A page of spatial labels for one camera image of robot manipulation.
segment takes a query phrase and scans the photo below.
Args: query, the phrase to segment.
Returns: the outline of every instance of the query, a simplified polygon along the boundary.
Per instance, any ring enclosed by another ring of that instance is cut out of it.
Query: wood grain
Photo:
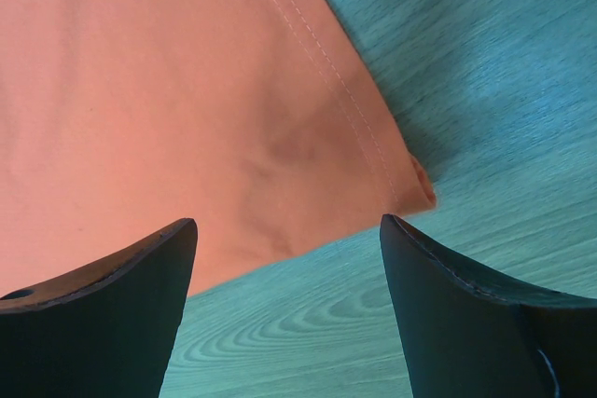
[[[597,297],[597,0],[329,2],[436,182],[410,221]],[[377,229],[189,299],[162,396],[411,396]]]

